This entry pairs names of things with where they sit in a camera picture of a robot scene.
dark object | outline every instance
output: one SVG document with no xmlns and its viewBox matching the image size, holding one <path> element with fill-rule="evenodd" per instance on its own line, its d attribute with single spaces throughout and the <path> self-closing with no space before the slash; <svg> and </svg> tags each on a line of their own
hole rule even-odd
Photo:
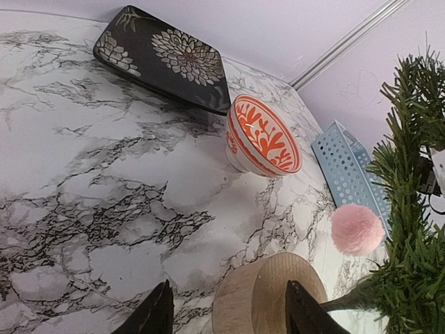
<svg viewBox="0 0 445 334">
<path fill-rule="evenodd" d="M 160 283 L 130 317 L 111 334 L 172 334 L 173 291 Z"/>
<path fill-rule="evenodd" d="M 425 195 L 441 196 L 439 184 L 434 174 L 432 160 L 427 157 L 419 157 L 417 165 L 421 173 L 421 189 L 420 192 Z"/>
<path fill-rule="evenodd" d="M 220 115 L 230 107 L 219 52 L 136 7 L 120 11 L 93 54 L 124 78 L 171 99 Z"/>
<path fill-rule="evenodd" d="M 350 334 L 297 281 L 286 289 L 287 334 Z"/>
</svg>

black square plate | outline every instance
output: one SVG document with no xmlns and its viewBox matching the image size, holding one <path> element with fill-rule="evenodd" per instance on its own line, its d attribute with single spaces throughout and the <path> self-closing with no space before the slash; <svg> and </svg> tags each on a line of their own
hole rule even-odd
<svg viewBox="0 0 445 334">
<path fill-rule="evenodd" d="M 219 115 L 230 107 L 220 53 L 136 7 L 120 11 L 93 54 L 125 78 L 174 100 Z"/>
</svg>

marble tabletop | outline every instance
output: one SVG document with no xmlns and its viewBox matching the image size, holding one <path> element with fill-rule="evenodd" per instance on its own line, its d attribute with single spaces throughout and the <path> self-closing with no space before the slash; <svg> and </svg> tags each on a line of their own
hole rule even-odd
<svg viewBox="0 0 445 334">
<path fill-rule="evenodd" d="M 280 251 L 308 259 L 330 298 L 381 261 L 344 257 L 310 148 L 321 132 L 297 92 L 224 60 L 232 99 L 254 95 L 291 126 L 294 176 L 237 173 L 224 121 L 120 79 L 92 57 L 106 24 L 0 12 L 0 334 L 107 334 L 166 278 L 175 333 L 211 333 L 234 267 Z M 381 333 L 367 312 L 335 312 Z"/>
</svg>

round wooden cylinder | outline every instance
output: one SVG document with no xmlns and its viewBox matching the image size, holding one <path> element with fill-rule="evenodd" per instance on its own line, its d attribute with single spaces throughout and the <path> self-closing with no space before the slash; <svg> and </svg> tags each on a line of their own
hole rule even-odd
<svg viewBox="0 0 445 334">
<path fill-rule="evenodd" d="M 279 253 L 230 272 L 213 301 L 214 334 L 286 334 L 285 293 L 297 280 L 319 302 L 326 291 L 314 268 L 293 253 Z"/>
</svg>

white plug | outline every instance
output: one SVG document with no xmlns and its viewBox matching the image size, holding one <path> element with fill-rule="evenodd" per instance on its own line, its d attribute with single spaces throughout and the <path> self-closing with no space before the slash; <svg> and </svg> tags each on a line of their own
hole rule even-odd
<svg viewBox="0 0 445 334">
<path fill-rule="evenodd" d="M 434 174 L 436 174 L 437 184 L 440 186 L 442 196 L 445 197 L 445 150 L 431 150 L 431 159 L 434 165 Z"/>
</svg>

